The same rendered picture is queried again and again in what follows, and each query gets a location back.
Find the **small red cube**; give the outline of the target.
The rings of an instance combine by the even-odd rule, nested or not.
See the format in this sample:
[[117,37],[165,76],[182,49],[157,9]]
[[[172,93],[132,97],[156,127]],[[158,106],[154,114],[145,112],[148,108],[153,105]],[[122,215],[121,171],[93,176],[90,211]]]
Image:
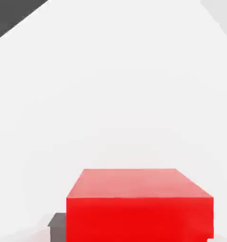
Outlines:
[[177,169],[85,169],[66,198],[66,242],[208,242],[214,198]]

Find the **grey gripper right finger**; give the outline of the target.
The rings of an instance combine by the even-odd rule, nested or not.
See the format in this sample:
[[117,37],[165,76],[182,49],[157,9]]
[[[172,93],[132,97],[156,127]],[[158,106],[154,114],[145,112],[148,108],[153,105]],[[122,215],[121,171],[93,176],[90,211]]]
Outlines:
[[219,234],[214,234],[214,238],[209,238],[207,242],[227,242],[227,237]]

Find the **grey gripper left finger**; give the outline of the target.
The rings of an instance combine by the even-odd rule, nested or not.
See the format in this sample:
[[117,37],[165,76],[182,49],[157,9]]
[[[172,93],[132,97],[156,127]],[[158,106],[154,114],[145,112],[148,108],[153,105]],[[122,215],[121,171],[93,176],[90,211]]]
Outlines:
[[66,242],[66,213],[55,213],[47,227],[38,233],[35,242]]

